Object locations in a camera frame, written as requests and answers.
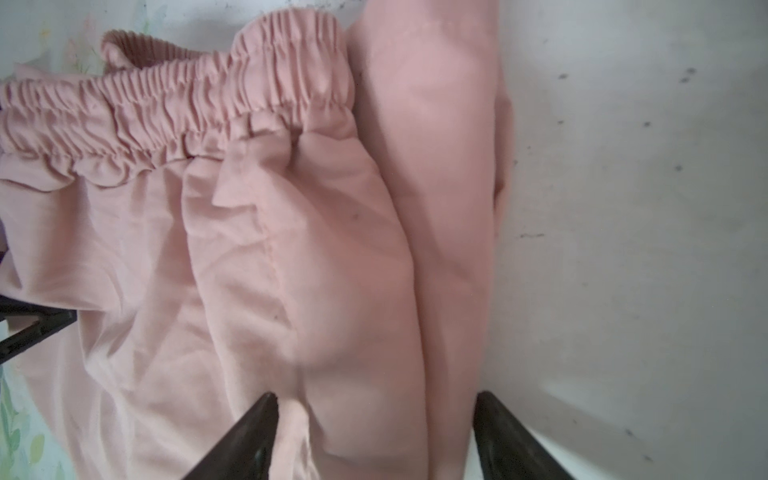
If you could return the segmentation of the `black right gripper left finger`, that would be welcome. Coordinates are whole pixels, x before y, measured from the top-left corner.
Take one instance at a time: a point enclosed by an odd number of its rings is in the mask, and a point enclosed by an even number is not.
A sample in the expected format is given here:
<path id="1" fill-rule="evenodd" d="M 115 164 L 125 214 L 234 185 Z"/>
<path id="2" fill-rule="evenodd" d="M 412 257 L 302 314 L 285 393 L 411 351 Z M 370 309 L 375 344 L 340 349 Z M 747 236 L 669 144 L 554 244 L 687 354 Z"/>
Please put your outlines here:
<path id="1" fill-rule="evenodd" d="M 278 397 L 267 392 L 184 480 L 267 480 L 278 422 Z"/>

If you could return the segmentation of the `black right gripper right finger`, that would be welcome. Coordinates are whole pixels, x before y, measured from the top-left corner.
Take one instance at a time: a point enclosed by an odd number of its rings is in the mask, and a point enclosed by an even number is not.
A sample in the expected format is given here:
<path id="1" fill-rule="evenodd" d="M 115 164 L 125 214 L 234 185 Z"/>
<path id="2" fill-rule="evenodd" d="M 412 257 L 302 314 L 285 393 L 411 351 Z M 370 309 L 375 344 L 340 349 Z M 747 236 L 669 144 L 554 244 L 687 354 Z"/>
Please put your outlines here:
<path id="1" fill-rule="evenodd" d="M 476 397 L 473 430 L 485 480 L 573 480 L 490 391 Z"/>

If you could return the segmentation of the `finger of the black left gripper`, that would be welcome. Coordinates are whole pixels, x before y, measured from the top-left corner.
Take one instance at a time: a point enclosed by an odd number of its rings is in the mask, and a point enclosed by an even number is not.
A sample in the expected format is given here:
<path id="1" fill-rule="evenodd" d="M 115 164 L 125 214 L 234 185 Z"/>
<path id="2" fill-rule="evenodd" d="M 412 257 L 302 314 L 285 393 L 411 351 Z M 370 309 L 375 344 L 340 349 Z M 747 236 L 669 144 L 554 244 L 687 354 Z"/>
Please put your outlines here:
<path id="1" fill-rule="evenodd" d="M 78 314 L 76 310 L 31 304 L 2 296 L 1 321 L 13 319 L 26 319 L 30 323 L 1 341 L 1 364 L 74 324 Z"/>

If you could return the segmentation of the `pink garments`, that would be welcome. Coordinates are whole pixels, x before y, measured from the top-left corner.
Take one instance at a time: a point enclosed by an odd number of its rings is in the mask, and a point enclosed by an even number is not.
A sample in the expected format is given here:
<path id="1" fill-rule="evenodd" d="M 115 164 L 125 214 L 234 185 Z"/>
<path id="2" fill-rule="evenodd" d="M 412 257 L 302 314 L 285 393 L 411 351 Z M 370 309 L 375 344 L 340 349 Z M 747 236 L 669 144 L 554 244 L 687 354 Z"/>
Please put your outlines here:
<path id="1" fill-rule="evenodd" d="M 460 479 L 511 160 L 495 1 L 315 9 L 1 86 L 1 292 L 81 479 L 179 479 L 267 392 L 273 479 Z"/>

